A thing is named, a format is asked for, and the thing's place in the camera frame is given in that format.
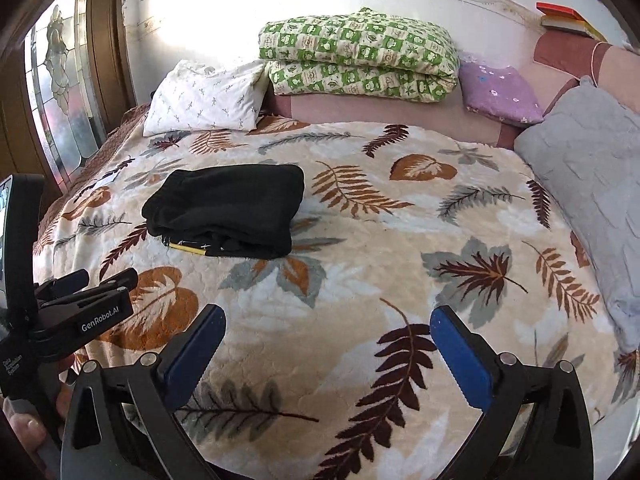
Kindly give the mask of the person's left hand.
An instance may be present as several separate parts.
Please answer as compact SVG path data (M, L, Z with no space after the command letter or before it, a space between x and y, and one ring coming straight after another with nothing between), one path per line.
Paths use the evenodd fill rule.
M72 395L73 387L67 385L66 382L61 382L60 391L56 398L56 410L63 420L67 417ZM48 430L43 425L39 416L36 414L19 413L15 411L13 405L8 400L3 401L2 411L3 414L6 415L17 439L21 442L21 445L23 445L23 448L38 466L40 471L47 479L58 478L58 470L60 467L56 467L56 471L50 470L46 464L43 463L38 454L40 448L42 448L44 442L46 442L49 437Z

